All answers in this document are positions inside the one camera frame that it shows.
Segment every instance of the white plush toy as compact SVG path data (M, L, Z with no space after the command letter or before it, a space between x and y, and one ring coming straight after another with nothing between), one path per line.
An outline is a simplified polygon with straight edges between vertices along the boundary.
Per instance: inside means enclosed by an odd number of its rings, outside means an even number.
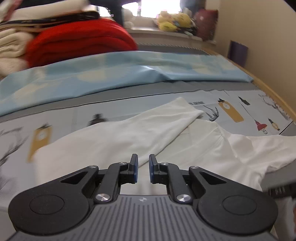
M132 29L134 27L133 19L135 18L133 13L125 8L122 8L122 18L123 18L123 26L126 29Z

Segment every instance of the red blanket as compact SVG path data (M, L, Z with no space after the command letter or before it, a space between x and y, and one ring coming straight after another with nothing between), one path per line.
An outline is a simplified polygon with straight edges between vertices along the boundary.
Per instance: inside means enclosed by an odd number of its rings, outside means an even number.
M40 33L27 46L30 67L92 54L137 50L128 32L109 19L65 23Z

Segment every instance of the silver bolt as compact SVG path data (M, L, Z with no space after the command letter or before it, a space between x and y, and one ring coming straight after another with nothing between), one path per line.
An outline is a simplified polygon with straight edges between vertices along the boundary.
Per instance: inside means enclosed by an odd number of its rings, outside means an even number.
M187 194L180 194L177 196L177 200L180 202L188 202L191 199L191 197Z
M108 201L109 199L110 199L110 196L106 193L100 193L100 194L96 195L96 200L101 201L101 202Z

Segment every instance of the stack of blankets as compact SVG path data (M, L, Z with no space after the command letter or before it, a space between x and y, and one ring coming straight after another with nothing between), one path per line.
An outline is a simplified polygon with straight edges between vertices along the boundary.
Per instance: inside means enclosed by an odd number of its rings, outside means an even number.
M88 0L0 0L0 78L71 58L137 50Z

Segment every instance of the window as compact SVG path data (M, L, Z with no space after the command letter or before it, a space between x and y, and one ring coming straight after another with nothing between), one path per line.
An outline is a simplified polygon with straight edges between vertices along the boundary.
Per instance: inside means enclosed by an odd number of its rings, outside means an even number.
M142 0L125 4L122 7L129 9L134 16L156 18L160 11L178 13L180 11L180 0ZM99 12L102 17L110 17L108 10L104 7L99 7Z

